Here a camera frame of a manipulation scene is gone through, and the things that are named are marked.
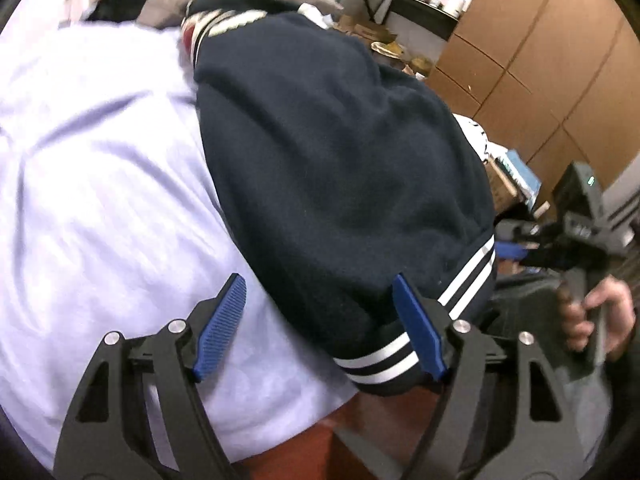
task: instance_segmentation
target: black table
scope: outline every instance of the black table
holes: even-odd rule
[[[371,10],[369,0],[364,0],[364,4],[365,7],[367,7],[369,19],[375,22],[376,13]],[[381,22],[382,25],[385,24],[390,12],[395,12],[411,22],[430,30],[443,40],[448,40],[451,37],[453,30],[458,24],[457,18],[454,18],[443,10],[431,7],[423,0],[391,0],[391,5],[389,5],[385,17]]]

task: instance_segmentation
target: wooden floor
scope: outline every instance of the wooden floor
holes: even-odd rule
[[[334,428],[366,438],[406,467],[437,401],[437,394],[423,388],[396,397],[357,394],[305,432],[236,467],[251,480],[375,480],[334,435]]]

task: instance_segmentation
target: sweatshirt sleeve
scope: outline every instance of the sweatshirt sleeve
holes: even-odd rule
[[[606,364],[613,397],[610,435],[614,436],[632,412],[640,411],[640,334],[638,312],[627,352],[617,361]]]

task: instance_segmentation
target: finger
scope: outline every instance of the finger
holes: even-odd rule
[[[565,322],[562,323],[562,331],[569,338],[589,337],[594,330],[594,324],[591,321],[581,321],[580,323]]]
[[[566,340],[566,346],[574,352],[582,352],[589,343],[588,337],[575,337]]]
[[[628,299],[628,286],[613,276],[607,276],[584,298],[582,305],[586,309],[596,308],[605,301],[621,303]]]
[[[562,283],[558,287],[558,301],[560,303],[571,303],[572,300],[571,290],[569,290],[569,286],[566,283]]]
[[[580,303],[565,303],[560,305],[560,316],[575,324],[586,319],[586,312]]]

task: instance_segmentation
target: metal bolt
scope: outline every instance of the metal bolt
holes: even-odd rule
[[[518,339],[523,345],[527,346],[533,345],[533,342],[536,340],[531,332],[520,332]]]
[[[187,324],[183,319],[174,319],[171,323],[169,323],[169,332],[172,334],[179,334],[185,328],[187,328]]]
[[[105,345],[115,345],[120,340],[120,334],[117,332],[109,332],[106,336],[104,336]]]
[[[460,332],[461,334],[466,334],[471,330],[471,325],[464,319],[457,319],[453,322],[453,330]]]

